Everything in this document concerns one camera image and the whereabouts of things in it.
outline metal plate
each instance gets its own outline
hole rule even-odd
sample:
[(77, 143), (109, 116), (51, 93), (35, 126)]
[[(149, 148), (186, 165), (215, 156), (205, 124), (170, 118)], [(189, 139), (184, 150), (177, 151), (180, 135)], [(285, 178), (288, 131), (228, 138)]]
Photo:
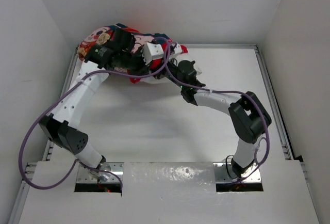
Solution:
[[(123, 179), (123, 165), (124, 163), (106, 163), (111, 168), (111, 172), (116, 174), (121, 180)], [(110, 176), (106, 181), (107, 184), (118, 184), (119, 181), (116, 177)], [(79, 165), (76, 184), (97, 184), (97, 179), (85, 169), (82, 165)]]
[[(120, 179), (123, 179), (123, 164), (124, 163), (106, 163), (111, 168), (111, 172), (116, 174)], [(216, 179), (216, 184), (227, 184), (229, 182), (235, 181), (230, 178), (226, 171), (226, 163), (225, 162), (214, 162), (214, 176)], [(250, 173), (256, 168), (256, 164), (254, 164), (251, 168), (249, 168), (243, 177), (247, 177), (243, 180), (244, 184), (255, 184), (261, 183), (261, 175), (260, 171), (256, 170), (252, 175)], [(232, 171), (232, 166), (228, 163), (228, 170), (232, 177), (234, 177), (234, 173)], [(109, 179), (106, 181), (107, 184), (113, 183), (118, 184), (118, 179), (114, 176), (110, 176)], [(86, 170), (82, 165), (79, 165), (78, 174), (77, 174), (77, 184), (97, 184), (97, 180), (93, 177), (93, 175)]]
[[(229, 182), (235, 181), (236, 179), (231, 179), (230, 176), (227, 173), (226, 170), (226, 163), (225, 162), (214, 162), (214, 176), (216, 177), (216, 184), (228, 184)], [(255, 183), (261, 183), (261, 175), (259, 169), (256, 170), (252, 175), (251, 172), (256, 168), (256, 164), (253, 164), (251, 168), (249, 168), (242, 177), (247, 177), (242, 182), (244, 184), (255, 184)], [(228, 170), (231, 176), (234, 178), (235, 174), (232, 171), (232, 166), (230, 163), (228, 163)]]

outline cable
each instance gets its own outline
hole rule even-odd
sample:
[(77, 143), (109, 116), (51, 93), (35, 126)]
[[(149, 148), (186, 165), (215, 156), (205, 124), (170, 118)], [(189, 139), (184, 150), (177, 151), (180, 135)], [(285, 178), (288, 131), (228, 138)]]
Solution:
[(228, 158), (231, 157), (231, 156), (234, 157), (233, 155), (228, 155), (228, 156), (226, 157), (226, 171), (227, 171), (228, 176), (229, 176), (231, 179), (236, 179), (237, 176), (236, 176), (235, 178), (233, 178), (233, 177), (231, 176), (231, 174), (229, 173), (229, 169), (228, 169)]
[(141, 50), (141, 53), (143, 53), (143, 45), (139, 42), (136, 42), (135, 44), (139, 44), (140, 46), (136, 49), (136, 51), (134, 53), (138, 52), (139, 50)]
[(261, 143), (262, 140), (265, 140), (265, 141), (267, 142), (266, 138), (262, 137), (262, 138), (260, 139), (260, 142), (259, 142), (259, 144), (258, 144), (256, 150), (255, 150), (255, 153), (254, 153), (254, 160), (255, 160), (255, 162), (256, 162), (257, 165), (260, 164), (260, 162), (258, 161), (258, 158), (257, 158), (257, 153), (258, 153), (258, 150), (259, 150), (259, 147), (260, 147), (260, 143)]
[(106, 171), (106, 170), (98, 170), (98, 169), (95, 169), (95, 168), (92, 168), (92, 167), (89, 167), (87, 165), (85, 165), (84, 163), (82, 162), (79, 162), (82, 166), (86, 167), (87, 169), (91, 170), (91, 171), (95, 171), (95, 172), (105, 172), (105, 173), (108, 173), (108, 174), (111, 174), (113, 175), (114, 177), (116, 177), (120, 183), (120, 190), (123, 190), (123, 182), (122, 180), (120, 179), (120, 177), (118, 177), (116, 174), (114, 174), (113, 172), (111, 171)]
[[(190, 84), (186, 84), (186, 83), (183, 83), (181, 81), (179, 81), (177, 78), (174, 77), (174, 75), (171, 73), (171, 71), (169, 70), (169, 67), (167, 65), (165, 65), (165, 68), (167, 70), (167, 72), (169, 73), (169, 75), (174, 79), (174, 81), (176, 81), (177, 83), (183, 85), (183, 86), (187, 86), (187, 87), (190, 87), (190, 88), (194, 88), (194, 89), (197, 89), (197, 90), (204, 90), (204, 91), (210, 91), (209, 89), (207, 88), (203, 88), (203, 87), (198, 87), (198, 86), (193, 86), (193, 85), (190, 85)], [(261, 118), (261, 122), (262, 122), (262, 126), (263, 126), (263, 130), (265, 131), (265, 135), (266, 137), (264, 138), (264, 140), (266, 141), (266, 152), (265, 152), (265, 155), (264, 157), (262, 158), (262, 160), (260, 162), (256, 161), (257, 163), (257, 167), (250, 173), (250, 175), (252, 175), (256, 170), (258, 170), (260, 168), (260, 166), (265, 163), (266, 159), (268, 158), (268, 155), (269, 155), (269, 151), (270, 151), (270, 138), (269, 138), (269, 132), (268, 132), (268, 127), (267, 127), (267, 124), (266, 124), (266, 121), (265, 121), (265, 118), (259, 108), (259, 106), (257, 105), (257, 103), (249, 96), (247, 95), (245, 92), (242, 92), (242, 91), (213, 91), (214, 93), (235, 93), (235, 94), (240, 94), (244, 97), (246, 97), (251, 103), (252, 105), (255, 107), (255, 109), (257, 110), (258, 114), (259, 114), (259, 117)], [(256, 149), (255, 151), (255, 154), (254, 154), (254, 157), (256, 158), (257, 157), (257, 152), (258, 150)], [(231, 185), (231, 184), (237, 184), (239, 182), (242, 182), (243, 180), (247, 179), (249, 176), (247, 177), (244, 177), (244, 178), (239, 178), (237, 181), (235, 182), (231, 182), (231, 183), (228, 183), (227, 185)]]
[[(162, 37), (159, 37), (157, 39), (162, 39), (164, 40), (166, 43), (167, 43), (167, 49), (166, 51), (164, 52), (164, 63), (163, 65), (158, 69), (156, 70), (155, 72), (151, 73), (151, 74), (148, 74), (148, 75), (129, 75), (129, 74), (125, 74), (125, 73), (120, 73), (120, 72), (117, 72), (117, 71), (107, 71), (107, 70), (97, 70), (97, 71), (93, 71), (87, 75), (85, 75), (80, 82), (78, 82), (76, 85), (74, 85), (70, 90), (68, 90), (65, 94), (63, 94), (54, 104), (52, 104), (48, 109), (46, 109), (35, 121), (34, 123), (31, 125), (31, 127), (28, 129), (24, 139), (23, 139), (23, 142), (21, 144), (21, 147), (20, 147), (20, 151), (19, 151), (19, 159), (18, 159), (18, 163), (19, 163), (19, 171), (20, 171), (20, 174), (23, 178), (23, 180), (28, 184), (30, 185), (31, 187), (35, 188), (35, 189), (41, 189), (41, 190), (45, 190), (45, 189), (52, 189), (56, 186), (58, 186), (59, 184), (61, 184), (65, 179), (67, 179), (67, 177), (70, 175), (70, 173), (72, 172), (74, 166), (76, 165), (76, 163), (78, 162), (78, 160), (76, 159), (73, 163), (73, 165), (71, 166), (69, 172), (64, 176), (63, 179), (61, 179), (59, 182), (57, 182), (56, 184), (53, 184), (53, 185), (50, 185), (50, 186), (40, 186), (40, 185), (36, 185), (34, 184), (26, 175), (25, 175), (25, 171), (24, 171), (24, 168), (23, 168), (23, 153), (24, 153), (24, 149), (25, 149), (25, 146), (26, 146), (26, 143), (32, 133), (32, 131), (35, 129), (35, 127), (38, 125), (38, 123), (40, 122), (40, 120), (45, 116), (47, 115), (50, 111), (52, 111), (52, 109), (54, 109), (64, 98), (66, 98), (68, 95), (70, 95), (74, 90), (76, 90), (82, 83), (84, 80), (86, 80), (87, 78), (91, 77), (92, 75), (94, 74), (97, 74), (97, 73), (111, 73), (111, 74), (117, 74), (117, 75), (123, 75), (123, 76), (126, 76), (126, 77), (130, 77), (130, 78), (147, 78), (147, 77), (150, 77), (150, 76), (153, 76), (153, 75), (156, 75), (158, 73), (160, 73), (164, 68), (165, 68), (165, 65), (167, 64), (167, 62), (169, 61), (169, 58), (170, 58), (170, 44), (168, 42), (167, 39), (165, 38), (162, 38)], [(120, 178), (118, 178), (119, 182), (121, 183), (121, 187), (122, 187), (122, 181)]]
[[(168, 66), (167, 66), (167, 63), (169, 61), (169, 58), (170, 58), (170, 54), (171, 54), (171, 46), (170, 46), (170, 43), (168, 42), (168, 40), (166, 38), (163, 38), (163, 37), (157, 37), (155, 38), (155, 40), (158, 40), (158, 39), (161, 39), (163, 41), (166, 42), (167, 46), (166, 46), (166, 50), (164, 51), (164, 55), (163, 55), (163, 59), (164, 59), (164, 62), (163, 62), (163, 65), (158, 69), (156, 70), (155, 72), (153, 73), (150, 73), (150, 74), (147, 74), (147, 75), (129, 75), (129, 74), (126, 74), (126, 73), (121, 73), (121, 72), (117, 72), (117, 71), (110, 71), (110, 70), (96, 70), (96, 71), (93, 71), (93, 72), (90, 72), (88, 73), (87, 75), (85, 75), (80, 82), (78, 82), (75, 86), (73, 86), (69, 91), (67, 91), (63, 96), (61, 96), (54, 104), (52, 104), (47, 110), (45, 110), (35, 121), (34, 123), (32, 124), (32, 126), (29, 128), (29, 130), (27, 131), (24, 139), (23, 139), (23, 142), (22, 142), (22, 145), (21, 145), (21, 148), (20, 148), (20, 151), (19, 151), (19, 171), (20, 171), (20, 174), (23, 178), (23, 180), (28, 184), (30, 185), (31, 187), (33, 188), (36, 188), (36, 189), (51, 189), (51, 188), (54, 188), (56, 186), (58, 186), (59, 184), (61, 184), (68, 176), (69, 174), (71, 173), (71, 171), (73, 170), (75, 164), (77, 163), (77, 160), (74, 161), (71, 169), (69, 170), (69, 172), (67, 173), (67, 175), (64, 176), (63, 179), (61, 179), (59, 182), (57, 182), (56, 184), (54, 185), (51, 185), (51, 186), (39, 186), (39, 185), (36, 185), (34, 183), (32, 183), (32, 181), (25, 175), (25, 172), (24, 172), (24, 168), (23, 168), (23, 152), (24, 152), (24, 149), (25, 149), (25, 146), (26, 146), (26, 143), (27, 143), (27, 140), (29, 138), (29, 136), (31, 135), (32, 131), (34, 130), (34, 128), (38, 125), (38, 123), (40, 122), (40, 120), (45, 116), (47, 115), (52, 109), (54, 109), (64, 98), (66, 98), (68, 95), (70, 95), (75, 89), (77, 89), (82, 83), (83, 81), (85, 81), (86, 79), (88, 79), (89, 77), (95, 75), (95, 74), (98, 74), (98, 73), (109, 73), (109, 74), (116, 74), (116, 75), (121, 75), (121, 76), (126, 76), (126, 77), (129, 77), (129, 78), (147, 78), (147, 77), (150, 77), (150, 76), (153, 76), (153, 75), (156, 75), (158, 73), (160, 73), (164, 68), (167, 70), (167, 72), (169, 73), (169, 75), (176, 81), (178, 82), (179, 84), (183, 85), (183, 86), (188, 86), (188, 87), (191, 87), (191, 88), (195, 88), (195, 89), (198, 89), (198, 90), (204, 90), (204, 91), (209, 91), (209, 89), (207, 88), (202, 88), (202, 87), (197, 87), (197, 86), (193, 86), (193, 85), (189, 85), (189, 84), (186, 84), (186, 83), (183, 83), (181, 81), (179, 81), (178, 79), (176, 79), (173, 74), (171, 73), (171, 71), (169, 70)], [(265, 141), (267, 143), (267, 148), (266, 148), (266, 153), (263, 157), (263, 159), (261, 160), (260, 163), (258, 163), (258, 166), (256, 167), (256, 169), (253, 171), (255, 172), (267, 159), (268, 155), (269, 155), (269, 150), (270, 150), (270, 141), (269, 141), (269, 132), (268, 132), (268, 127), (267, 127), (267, 124), (266, 124), (266, 121), (263, 117), (263, 114), (261, 112), (261, 110), (259, 109), (258, 105), (254, 102), (254, 100), (249, 96), (247, 95), (246, 93), (244, 92), (241, 92), (241, 91), (213, 91), (215, 93), (236, 93), (236, 94), (240, 94), (240, 95), (243, 95), (245, 96), (252, 104), (253, 106), (256, 108), (259, 116), (261, 117), (261, 121), (262, 121), (262, 124), (263, 124), (263, 128), (264, 128), (264, 131), (265, 131), (265, 134), (266, 134), (266, 138), (265, 138)], [(238, 182), (241, 182), (242, 180), (244, 180), (245, 178), (240, 178), (238, 179), (237, 181), (235, 182), (232, 182), (232, 183), (238, 183)]]

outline white floor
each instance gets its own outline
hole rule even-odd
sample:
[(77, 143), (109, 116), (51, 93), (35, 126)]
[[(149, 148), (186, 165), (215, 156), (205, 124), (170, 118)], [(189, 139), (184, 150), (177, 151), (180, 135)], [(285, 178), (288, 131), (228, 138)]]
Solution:
[[(253, 49), (189, 52), (209, 88), (253, 91), (272, 114)], [(238, 138), (230, 117), (187, 104), (179, 90), (110, 76), (79, 129), (107, 161), (125, 162), (123, 197), (73, 192), (75, 169), (55, 189), (30, 189), (20, 223), (317, 223), (300, 164), (285, 161), (274, 122), (271, 153), (260, 170), (264, 191), (217, 194), (211, 162), (234, 154)], [(34, 182), (55, 182), (73, 159), (54, 147), (51, 161), (38, 163)], [(192, 177), (182, 175), (186, 168)]]

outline white wall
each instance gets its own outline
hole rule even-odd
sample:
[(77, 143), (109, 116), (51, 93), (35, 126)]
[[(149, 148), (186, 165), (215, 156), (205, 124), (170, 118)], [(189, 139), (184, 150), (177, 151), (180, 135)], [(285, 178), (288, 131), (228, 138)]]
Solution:
[(43, 0), (69, 44), (122, 22), (179, 42), (256, 43), (280, 0)]
[(262, 52), (317, 212), (330, 223), (330, 0), (282, 0)]
[[(0, 223), (7, 223), (21, 177), (18, 152), (31, 123), (60, 94), (73, 50), (41, 0), (0, 0)], [(42, 157), (40, 129), (24, 161)]]

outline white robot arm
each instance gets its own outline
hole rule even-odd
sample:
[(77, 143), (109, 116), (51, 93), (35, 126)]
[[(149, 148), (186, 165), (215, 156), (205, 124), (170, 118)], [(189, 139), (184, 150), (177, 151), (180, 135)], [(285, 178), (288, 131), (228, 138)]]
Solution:
[[(154, 60), (163, 57), (164, 51), (160, 45), (147, 43), (141, 50), (141, 61), (135, 60), (132, 63), (132, 54), (127, 53), (123, 48), (129, 47), (132, 40), (128, 34), (118, 30), (114, 35), (112, 43), (108, 46), (95, 45), (91, 48), (86, 56), (85, 61), (75, 80), (75, 83), (83, 81), (83, 77), (95, 70), (108, 70), (114, 67), (126, 67), (130, 71), (139, 73), (152, 72), (149, 68)], [(205, 90), (197, 90), (181, 83), (203, 87), (204, 84), (196, 79), (196, 70), (194, 69), (194, 61), (182, 60), (177, 65), (173, 58), (181, 53), (179, 44), (175, 44), (171, 48), (170, 60), (167, 70), (161, 71), (154, 77), (157, 79), (168, 78), (176, 85), (180, 86), (181, 94), (184, 99), (196, 106), (207, 106), (229, 115), (232, 119), (235, 131), (239, 136), (237, 151), (232, 159), (233, 172), (238, 176), (241, 175), (254, 162), (255, 149), (260, 142), (261, 135), (264, 133), (260, 117), (253, 105), (244, 97), (234, 97), (229, 94), (220, 94)], [(101, 156), (88, 141), (88, 135), (79, 131), (80, 119), (84, 110), (88, 106), (90, 99), (96, 93), (101, 83), (109, 76), (107, 73), (99, 73), (85, 79), (82, 85), (78, 87), (71, 95), (67, 96), (59, 103), (51, 113), (44, 116), (39, 122), (47, 137), (58, 146), (69, 150), (83, 164), (90, 168), (99, 169), (101, 164), (105, 162), (105, 158)], [(267, 126), (270, 125), (271, 119), (262, 104), (252, 92), (247, 92), (261, 109)]]

